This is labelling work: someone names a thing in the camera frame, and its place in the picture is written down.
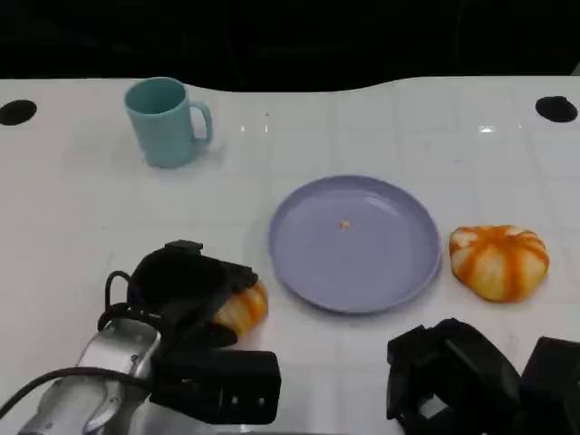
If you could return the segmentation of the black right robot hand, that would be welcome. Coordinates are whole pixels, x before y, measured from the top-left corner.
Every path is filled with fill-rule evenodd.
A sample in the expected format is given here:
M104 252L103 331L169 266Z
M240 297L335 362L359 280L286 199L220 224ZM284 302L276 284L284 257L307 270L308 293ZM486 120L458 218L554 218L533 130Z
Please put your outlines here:
M406 434L509 434L520 375L475 327L455 318L388 342L386 418Z

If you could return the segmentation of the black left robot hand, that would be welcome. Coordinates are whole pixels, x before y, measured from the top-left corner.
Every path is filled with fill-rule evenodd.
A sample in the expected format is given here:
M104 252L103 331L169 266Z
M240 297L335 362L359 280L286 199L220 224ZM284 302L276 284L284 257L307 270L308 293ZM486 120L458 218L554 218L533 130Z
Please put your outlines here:
M168 321L174 347L216 349L252 332L268 311L266 288L249 266L202 254L177 240L145 256L130 275L127 302Z

